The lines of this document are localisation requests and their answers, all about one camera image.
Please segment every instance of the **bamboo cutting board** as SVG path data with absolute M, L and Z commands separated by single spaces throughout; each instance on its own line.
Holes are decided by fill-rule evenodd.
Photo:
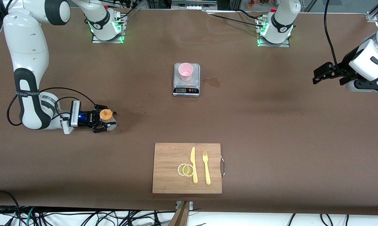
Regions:
M 190 164 L 192 148 L 196 150 L 198 183 L 180 176 L 178 166 Z M 207 151 L 211 184 L 206 185 L 203 151 Z M 219 143 L 156 143 L 154 150 L 153 193 L 221 194 L 221 145 Z

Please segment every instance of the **liquid spill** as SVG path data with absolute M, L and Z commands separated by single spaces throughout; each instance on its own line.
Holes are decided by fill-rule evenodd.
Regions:
M 215 88 L 221 87 L 221 83 L 218 81 L 217 77 L 205 78 L 205 79 L 203 79 L 203 83 L 207 83 L 210 86 L 215 87 Z

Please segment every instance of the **robotic arm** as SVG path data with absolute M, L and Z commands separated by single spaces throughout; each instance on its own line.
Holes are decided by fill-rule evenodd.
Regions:
M 378 92 L 378 30 L 345 55 L 336 67 L 327 62 L 314 70 L 313 84 L 329 78 L 343 77 L 341 85 L 352 92 Z
M 73 0 L 86 15 L 94 35 L 110 40 L 120 33 L 120 13 L 105 9 L 98 0 Z M 40 81 L 49 63 L 47 42 L 40 23 L 64 25 L 70 19 L 66 0 L 3 0 L 8 14 L 3 19 L 4 34 L 11 54 L 14 83 L 20 103 L 20 120 L 29 129 L 62 128 L 69 134 L 74 127 L 91 127 L 94 132 L 113 130 L 116 121 L 107 106 L 95 105 L 81 111 L 80 101 L 69 111 L 60 110 L 58 98 L 40 92 Z M 57 113 L 68 113 L 66 119 Z
M 266 17 L 267 23 L 260 35 L 274 44 L 283 43 L 290 36 L 293 22 L 301 11 L 299 0 L 282 0 L 275 12 L 270 12 Z

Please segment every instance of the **yellow knife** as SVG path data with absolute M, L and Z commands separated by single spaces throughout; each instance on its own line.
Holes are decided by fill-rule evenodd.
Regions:
M 190 161 L 193 165 L 193 183 L 197 183 L 197 172 L 196 172 L 196 157 L 194 147 L 192 148 L 192 153 L 190 153 Z

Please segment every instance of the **wooden stick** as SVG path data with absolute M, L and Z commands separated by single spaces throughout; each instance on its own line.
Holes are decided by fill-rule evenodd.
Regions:
M 189 209 L 189 201 L 181 202 L 168 226 L 186 226 L 189 218 Z

